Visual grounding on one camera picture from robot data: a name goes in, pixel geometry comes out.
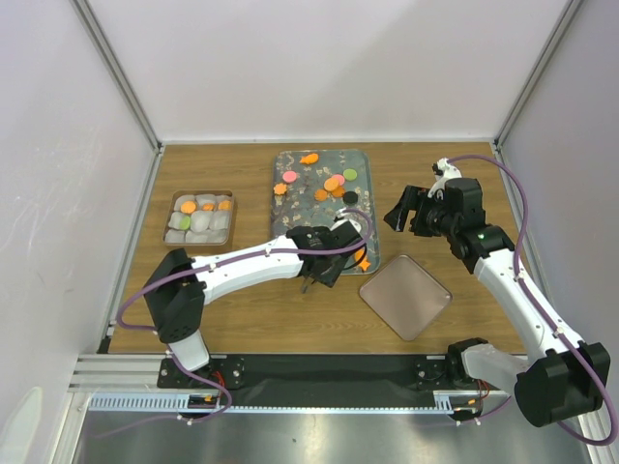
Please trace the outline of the orange fish cookie bottom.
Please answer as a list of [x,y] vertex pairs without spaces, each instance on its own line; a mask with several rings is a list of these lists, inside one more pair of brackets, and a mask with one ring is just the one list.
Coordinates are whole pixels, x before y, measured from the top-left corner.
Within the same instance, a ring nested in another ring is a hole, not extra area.
[[358,249],[354,253],[354,268],[365,273],[370,266],[371,263],[368,261],[368,249],[366,247]]

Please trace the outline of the brown translucent box lid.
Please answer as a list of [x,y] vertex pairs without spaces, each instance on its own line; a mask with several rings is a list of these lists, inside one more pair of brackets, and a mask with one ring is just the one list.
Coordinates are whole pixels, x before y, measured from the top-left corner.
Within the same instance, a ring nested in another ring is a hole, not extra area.
[[453,300],[438,279],[405,254],[371,277],[359,294],[404,341],[417,338]]

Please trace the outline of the clear box with paper cups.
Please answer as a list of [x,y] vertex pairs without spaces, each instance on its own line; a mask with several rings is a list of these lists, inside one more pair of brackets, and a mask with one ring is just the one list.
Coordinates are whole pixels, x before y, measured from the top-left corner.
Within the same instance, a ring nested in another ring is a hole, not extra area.
[[[186,201],[194,201],[197,210],[186,215],[180,211]],[[223,200],[232,203],[229,211],[219,211],[218,205]],[[207,203],[215,205],[214,211],[203,211]],[[232,248],[237,201],[231,190],[225,189],[186,189],[178,190],[172,196],[165,217],[162,231],[162,242],[166,247],[185,247],[195,251],[205,252],[229,251]],[[185,217],[191,218],[191,227],[180,230],[179,222]]]

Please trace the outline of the green round cookie bottom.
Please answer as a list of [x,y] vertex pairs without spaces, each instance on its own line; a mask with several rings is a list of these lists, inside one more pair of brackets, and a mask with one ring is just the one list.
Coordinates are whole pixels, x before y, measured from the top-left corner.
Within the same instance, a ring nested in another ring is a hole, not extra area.
[[180,230],[188,230],[191,227],[191,218],[189,216],[183,217],[179,222]]

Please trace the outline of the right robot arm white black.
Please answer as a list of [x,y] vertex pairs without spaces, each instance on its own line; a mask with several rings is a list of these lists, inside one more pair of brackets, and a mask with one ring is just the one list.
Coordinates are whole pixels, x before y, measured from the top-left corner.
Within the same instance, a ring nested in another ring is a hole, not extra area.
[[539,292],[506,232],[486,222],[477,180],[454,178],[437,190],[408,186],[384,219],[397,232],[446,238],[452,255],[500,304],[523,343],[524,360],[478,338],[452,345],[456,357],[445,364],[452,386],[466,389],[484,380],[512,396],[537,427],[602,407],[609,354],[562,322]]

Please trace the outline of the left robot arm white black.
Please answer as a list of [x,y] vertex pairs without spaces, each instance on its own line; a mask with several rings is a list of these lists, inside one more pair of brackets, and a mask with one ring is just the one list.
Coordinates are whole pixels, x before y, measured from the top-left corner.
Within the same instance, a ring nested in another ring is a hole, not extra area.
[[160,342],[180,363],[192,387],[206,385],[213,365],[200,332],[205,305],[270,280],[302,277],[335,285],[349,257],[361,248],[361,227],[350,219],[331,227],[297,226],[272,241],[223,255],[190,258],[169,252],[147,281],[144,299]]

